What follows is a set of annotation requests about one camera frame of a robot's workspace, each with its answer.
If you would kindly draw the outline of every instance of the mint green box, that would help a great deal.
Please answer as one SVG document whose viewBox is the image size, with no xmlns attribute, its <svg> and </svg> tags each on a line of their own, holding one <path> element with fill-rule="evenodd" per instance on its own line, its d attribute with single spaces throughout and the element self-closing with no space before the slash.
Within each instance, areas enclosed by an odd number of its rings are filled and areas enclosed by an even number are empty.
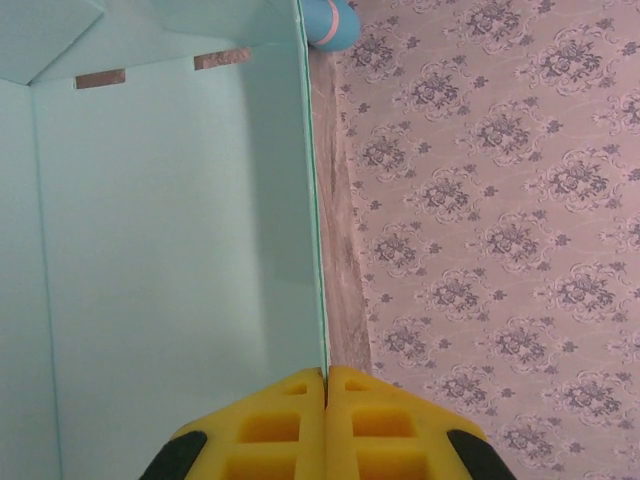
<svg viewBox="0 0 640 480">
<path fill-rule="evenodd" d="M 0 24 L 0 478 L 137 478 L 326 364 L 300 6 L 0 0 Z"/>
</svg>

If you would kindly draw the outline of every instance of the blue ball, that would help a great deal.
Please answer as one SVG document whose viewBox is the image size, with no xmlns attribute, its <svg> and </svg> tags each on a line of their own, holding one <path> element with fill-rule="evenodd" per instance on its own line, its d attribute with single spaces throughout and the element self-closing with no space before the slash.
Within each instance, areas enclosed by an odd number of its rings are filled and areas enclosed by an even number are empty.
<svg viewBox="0 0 640 480">
<path fill-rule="evenodd" d="M 360 19 L 345 0 L 302 0 L 308 42 L 319 50 L 337 52 L 360 37 Z"/>
</svg>

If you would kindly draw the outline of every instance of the tape strip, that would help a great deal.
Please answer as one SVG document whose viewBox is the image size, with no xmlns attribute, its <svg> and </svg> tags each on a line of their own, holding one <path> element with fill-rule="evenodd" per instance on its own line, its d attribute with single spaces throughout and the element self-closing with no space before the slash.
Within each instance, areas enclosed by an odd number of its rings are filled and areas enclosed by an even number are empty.
<svg viewBox="0 0 640 480">
<path fill-rule="evenodd" d="M 331 28 L 329 29 L 329 33 L 327 33 L 324 38 L 318 42 L 316 45 L 325 45 L 331 41 L 331 39 L 335 36 L 338 31 L 338 27 L 340 26 L 340 12 L 338 11 L 338 7 L 333 2 L 333 0 L 328 0 L 329 6 L 331 7 Z"/>
</svg>

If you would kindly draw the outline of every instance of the damask wallpaper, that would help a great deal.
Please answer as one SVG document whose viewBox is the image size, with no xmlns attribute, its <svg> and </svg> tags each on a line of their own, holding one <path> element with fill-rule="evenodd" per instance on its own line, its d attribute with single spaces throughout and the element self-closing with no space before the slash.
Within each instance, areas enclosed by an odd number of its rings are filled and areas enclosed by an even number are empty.
<svg viewBox="0 0 640 480">
<path fill-rule="evenodd" d="M 521 480 L 640 480 L 640 0 L 357 0 L 338 59 L 375 374 Z"/>
</svg>

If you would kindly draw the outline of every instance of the black rubber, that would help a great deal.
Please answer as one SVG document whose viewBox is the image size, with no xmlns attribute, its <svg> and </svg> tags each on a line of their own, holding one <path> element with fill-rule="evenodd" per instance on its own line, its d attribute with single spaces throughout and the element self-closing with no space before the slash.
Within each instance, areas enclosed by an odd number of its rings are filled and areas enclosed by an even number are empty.
<svg viewBox="0 0 640 480">
<path fill-rule="evenodd" d="M 462 430 L 447 432 L 449 441 L 473 480 L 516 480 L 491 445 Z"/>
<path fill-rule="evenodd" d="M 185 480 L 202 448 L 204 432 L 189 432 L 166 443 L 147 467 L 140 480 Z"/>
</svg>

